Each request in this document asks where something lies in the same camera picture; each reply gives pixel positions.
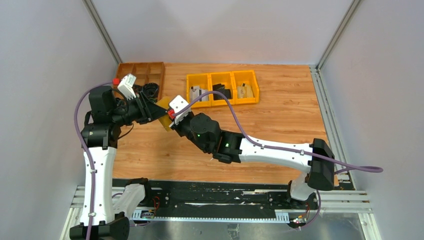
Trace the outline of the middle yellow bin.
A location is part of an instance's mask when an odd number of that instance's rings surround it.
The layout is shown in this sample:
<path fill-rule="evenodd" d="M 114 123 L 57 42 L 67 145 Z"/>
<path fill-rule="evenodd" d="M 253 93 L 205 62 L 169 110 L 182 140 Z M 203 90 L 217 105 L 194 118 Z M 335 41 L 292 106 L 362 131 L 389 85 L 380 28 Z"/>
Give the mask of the middle yellow bin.
<path fill-rule="evenodd" d="M 213 91 L 220 92 L 229 101 L 231 105 L 235 104 L 235 85 L 233 84 L 233 75 L 227 72 L 212 72 L 210 74 L 211 87 Z M 219 94 L 213 94 L 211 105 L 213 107 L 226 105 L 225 99 Z"/>

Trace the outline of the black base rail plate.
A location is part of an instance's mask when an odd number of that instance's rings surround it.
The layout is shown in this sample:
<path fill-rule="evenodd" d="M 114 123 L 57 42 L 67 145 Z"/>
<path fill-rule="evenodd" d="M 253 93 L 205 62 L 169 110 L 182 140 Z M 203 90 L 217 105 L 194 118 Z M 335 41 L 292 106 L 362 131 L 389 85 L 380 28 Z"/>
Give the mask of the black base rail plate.
<path fill-rule="evenodd" d="M 312 215 L 315 193 L 306 201 L 289 198 L 286 184 L 150 180 L 147 197 L 138 204 L 156 217 L 199 219 L 271 219 L 276 210 Z"/>

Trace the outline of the wooden compartment tray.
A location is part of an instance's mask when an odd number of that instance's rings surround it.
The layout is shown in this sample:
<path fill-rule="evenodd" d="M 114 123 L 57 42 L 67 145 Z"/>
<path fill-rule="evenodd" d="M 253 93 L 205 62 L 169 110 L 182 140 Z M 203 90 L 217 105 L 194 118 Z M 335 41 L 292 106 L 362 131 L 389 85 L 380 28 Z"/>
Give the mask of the wooden compartment tray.
<path fill-rule="evenodd" d="M 156 83 L 159 85 L 158 100 L 160 100 L 164 91 L 165 70 L 164 62 L 120 63 L 114 78 L 121 80 L 125 75 L 133 74 L 136 77 L 135 85 L 142 86 L 148 83 Z"/>

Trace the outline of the tan cards in bin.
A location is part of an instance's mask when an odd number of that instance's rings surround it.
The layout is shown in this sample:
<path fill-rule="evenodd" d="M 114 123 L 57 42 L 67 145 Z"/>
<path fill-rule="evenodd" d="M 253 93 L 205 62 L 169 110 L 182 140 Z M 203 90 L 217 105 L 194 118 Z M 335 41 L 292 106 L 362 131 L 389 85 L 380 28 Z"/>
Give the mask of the tan cards in bin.
<path fill-rule="evenodd" d="M 253 98 L 254 92 L 251 85 L 247 83 L 242 83 L 240 86 L 236 87 L 237 90 L 237 97 L 239 99 L 245 99 L 245 98 Z"/>

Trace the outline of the right yellow bin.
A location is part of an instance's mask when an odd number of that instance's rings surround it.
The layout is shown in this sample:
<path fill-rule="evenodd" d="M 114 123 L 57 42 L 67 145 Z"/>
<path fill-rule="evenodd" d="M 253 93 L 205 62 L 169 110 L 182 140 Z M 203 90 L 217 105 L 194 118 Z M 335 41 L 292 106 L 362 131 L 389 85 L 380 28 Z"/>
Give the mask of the right yellow bin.
<path fill-rule="evenodd" d="M 254 70 L 233 71 L 235 83 L 235 105 L 257 104 L 260 98 L 260 88 L 258 86 Z"/>

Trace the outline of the silver cards in bin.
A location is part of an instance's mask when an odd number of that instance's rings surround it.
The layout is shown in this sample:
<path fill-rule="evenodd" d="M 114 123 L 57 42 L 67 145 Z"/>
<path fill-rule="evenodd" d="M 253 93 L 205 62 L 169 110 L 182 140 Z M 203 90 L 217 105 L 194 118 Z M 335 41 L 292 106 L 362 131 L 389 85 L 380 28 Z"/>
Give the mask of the silver cards in bin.
<path fill-rule="evenodd" d="M 189 99 L 190 99 L 191 102 L 193 102 L 196 98 L 198 98 L 200 95 L 202 95 L 206 92 L 208 92 L 208 90 L 205 89 L 205 88 L 201 88 L 199 85 L 191 86 L 189 88 Z M 203 96 L 199 100 L 199 102 L 208 102 L 208 101 L 209 101 L 209 95 L 208 94 Z"/>

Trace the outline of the left yellow bin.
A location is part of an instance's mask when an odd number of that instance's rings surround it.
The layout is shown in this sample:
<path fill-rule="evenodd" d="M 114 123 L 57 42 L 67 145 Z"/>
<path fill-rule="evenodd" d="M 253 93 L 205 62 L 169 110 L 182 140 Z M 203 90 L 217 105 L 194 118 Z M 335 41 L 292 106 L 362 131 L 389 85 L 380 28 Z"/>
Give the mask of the left yellow bin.
<path fill-rule="evenodd" d="M 192 103 L 200 95 L 211 91 L 212 87 L 209 83 L 209 75 L 207 73 L 187 74 L 186 75 L 186 99 Z M 212 106 L 210 95 L 202 97 L 196 101 L 191 108 L 207 108 Z"/>

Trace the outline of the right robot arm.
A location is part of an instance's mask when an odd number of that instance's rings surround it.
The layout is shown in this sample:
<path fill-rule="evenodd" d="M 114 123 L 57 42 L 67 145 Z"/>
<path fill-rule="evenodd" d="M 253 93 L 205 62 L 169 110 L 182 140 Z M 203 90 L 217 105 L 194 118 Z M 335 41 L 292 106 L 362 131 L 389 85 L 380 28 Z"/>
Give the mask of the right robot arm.
<path fill-rule="evenodd" d="M 322 157 L 334 158 L 329 145 L 320 138 L 312 143 L 282 143 L 222 130 L 217 121 L 204 113 L 170 116 L 171 129 L 221 163 L 268 163 L 301 171 L 289 182 L 286 204 L 298 209 L 314 191 L 335 188 L 335 164 Z"/>

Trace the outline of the yellow bin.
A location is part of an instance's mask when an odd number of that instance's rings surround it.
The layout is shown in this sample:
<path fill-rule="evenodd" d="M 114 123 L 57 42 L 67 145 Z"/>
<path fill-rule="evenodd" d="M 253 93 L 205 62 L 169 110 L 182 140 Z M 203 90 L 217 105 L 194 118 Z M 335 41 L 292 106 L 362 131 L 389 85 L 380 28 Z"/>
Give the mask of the yellow bin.
<path fill-rule="evenodd" d="M 200 95 L 211 91 L 212 87 L 209 83 L 209 75 L 207 73 L 187 74 L 186 75 L 186 99 L 192 103 Z M 207 108 L 212 106 L 210 95 L 202 97 L 196 101 L 191 108 Z"/>
<path fill-rule="evenodd" d="M 258 86 L 254 70 L 233 71 L 235 83 L 235 105 L 257 104 L 260 98 L 260 88 Z"/>
<path fill-rule="evenodd" d="M 227 72 L 212 72 L 210 74 L 211 87 L 213 91 L 220 92 L 229 101 L 231 105 L 235 104 L 235 85 L 233 84 L 233 75 Z M 213 94 L 211 105 L 213 107 L 226 105 L 225 99 L 219 94 Z"/>

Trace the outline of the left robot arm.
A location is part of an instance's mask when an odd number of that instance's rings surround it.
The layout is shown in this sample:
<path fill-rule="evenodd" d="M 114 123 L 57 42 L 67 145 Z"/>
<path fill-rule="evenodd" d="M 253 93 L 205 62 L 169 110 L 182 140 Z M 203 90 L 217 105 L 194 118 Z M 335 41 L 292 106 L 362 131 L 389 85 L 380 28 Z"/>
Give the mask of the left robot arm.
<path fill-rule="evenodd" d="M 84 150 L 85 192 L 80 223 L 69 230 L 72 240 L 126 240 L 136 207 L 158 204 L 147 178 L 131 179 L 113 202 L 112 175 L 121 127 L 153 122 L 166 116 L 167 110 L 143 92 L 122 100 L 115 98 L 115 92 L 106 84 L 88 90 L 85 95 L 91 110 L 85 115 L 83 129 L 74 124 Z"/>

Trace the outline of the yellow leather card holder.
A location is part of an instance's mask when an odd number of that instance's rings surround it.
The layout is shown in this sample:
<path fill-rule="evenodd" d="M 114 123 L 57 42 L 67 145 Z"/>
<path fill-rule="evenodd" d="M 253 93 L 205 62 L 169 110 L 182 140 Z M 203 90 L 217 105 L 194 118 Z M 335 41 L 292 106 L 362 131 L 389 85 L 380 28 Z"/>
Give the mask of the yellow leather card holder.
<path fill-rule="evenodd" d="M 170 128 L 170 125 L 172 123 L 172 120 L 169 117 L 168 114 L 168 109 L 169 107 L 169 103 L 171 102 L 171 99 L 168 96 L 163 96 L 160 100 L 157 101 L 156 105 L 158 105 L 159 107 L 165 109 L 165 115 L 161 116 L 158 120 L 161 123 L 161 125 L 163 126 L 163 128 L 167 131 L 167 132 L 171 132 L 172 129 Z"/>

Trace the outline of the black cards in bin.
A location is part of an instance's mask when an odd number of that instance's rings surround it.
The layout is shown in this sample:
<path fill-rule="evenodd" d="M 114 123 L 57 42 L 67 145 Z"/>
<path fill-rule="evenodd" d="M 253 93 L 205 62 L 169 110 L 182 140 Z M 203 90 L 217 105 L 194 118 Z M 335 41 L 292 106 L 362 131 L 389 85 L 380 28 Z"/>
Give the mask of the black cards in bin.
<path fill-rule="evenodd" d="M 212 86 L 212 90 L 216 91 L 216 92 L 220 92 L 221 94 L 223 94 L 227 99 L 232 99 L 232 92 L 229 88 L 226 88 L 224 84 L 215 84 Z M 224 98 L 219 95 L 219 94 L 213 94 L 213 100 L 217 101 L 217 100 L 223 100 Z"/>

